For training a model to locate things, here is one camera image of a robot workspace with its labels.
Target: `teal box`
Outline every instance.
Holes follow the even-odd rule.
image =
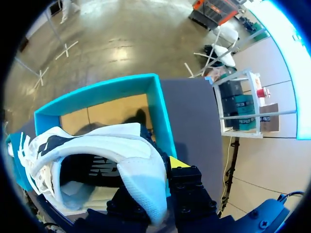
[[[100,103],[146,94],[156,144],[168,155],[177,158],[173,134],[166,110],[159,76],[140,74],[85,86],[67,93],[35,111],[35,133],[59,126],[60,116]]]
[[[255,108],[253,104],[246,105],[244,107],[237,107],[239,115],[246,115],[246,113],[255,112]]]
[[[254,104],[252,95],[239,95],[235,96],[234,99],[237,107],[245,107]]]
[[[253,109],[250,112],[245,112],[240,115],[250,115],[254,113],[255,110]],[[239,130],[251,130],[254,128],[256,128],[256,119],[254,117],[239,119]]]

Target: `gray table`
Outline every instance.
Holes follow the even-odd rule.
[[[220,201],[222,191],[222,137],[213,88],[203,79],[161,80],[161,87],[169,114],[177,157],[188,165],[196,165],[202,173],[202,183],[213,200]],[[34,120],[18,132],[35,137]],[[29,192],[34,204],[36,193]],[[75,220],[83,215],[68,216]],[[149,227],[148,232],[177,232],[173,208],[168,198],[168,215],[163,224]]]

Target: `wall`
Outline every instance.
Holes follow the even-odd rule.
[[[286,64],[272,38],[266,38],[234,55],[238,70],[260,73],[279,111],[295,109],[294,91]],[[305,190],[311,177],[311,141],[297,141],[296,115],[280,116],[280,131],[263,139],[240,138],[236,171],[229,204],[223,216],[238,219],[278,192]],[[294,209],[300,197],[290,197],[285,206]]]

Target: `white shelf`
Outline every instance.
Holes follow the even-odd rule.
[[[216,81],[213,84],[215,90],[216,101],[218,105],[218,113],[220,119],[220,128],[222,136],[231,136],[231,137],[250,137],[250,138],[262,138],[263,135],[260,132],[260,112],[259,107],[261,106],[260,99],[257,97],[257,89],[258,83],[256,82],[256,75],[253,74],[249,69],[245,69],[242,71],[235,72],[219,81]],[[227,81],[249,81],[251,87],[251,93],[254,101],[255,114],[252,117],[256,118],[256,127],[253,130],[234,130],[232,127],[227,128],[225,126],[225,119],[228,117],[224,117],[222,97],[219,89],[219,85],[227,82]]]

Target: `orange machine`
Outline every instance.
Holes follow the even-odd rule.
[[[198,0],[193,4],[190,19],[214,29],[224,24],[239,11],[239,4],[234,0]]]

